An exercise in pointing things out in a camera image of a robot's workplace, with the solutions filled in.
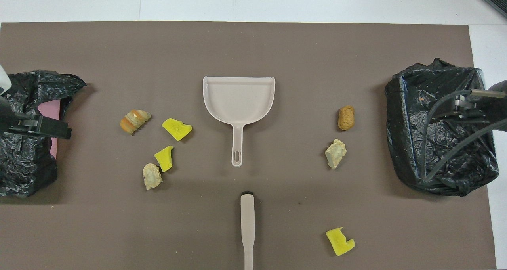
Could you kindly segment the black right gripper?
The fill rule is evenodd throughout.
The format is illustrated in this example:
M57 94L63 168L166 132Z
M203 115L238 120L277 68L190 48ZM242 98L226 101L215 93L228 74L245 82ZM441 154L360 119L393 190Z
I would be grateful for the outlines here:
M489 89L489 92L507 92L507 81L504 80L500 83L494 84ZM507 132L506 123L499 125L498 122L506 120L507 118L507 97L503 98L490 98L486 104L486 115L481 111L469 111L476 108L476 104L467 101L464 95L455 97L455 111L449 113L438 113L432 117L432 124L438 122L456 123L456 124L478 124L487 123L488 126L495 125L493 130Z

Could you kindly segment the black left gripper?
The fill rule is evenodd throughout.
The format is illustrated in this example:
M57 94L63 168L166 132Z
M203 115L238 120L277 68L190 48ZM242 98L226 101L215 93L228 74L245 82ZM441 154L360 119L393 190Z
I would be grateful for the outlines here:
M25 136L45 136L48 138L71 138L72 129L65 121L49 117L25 118L14 112L4 97L0 98L0 134L17 133Z

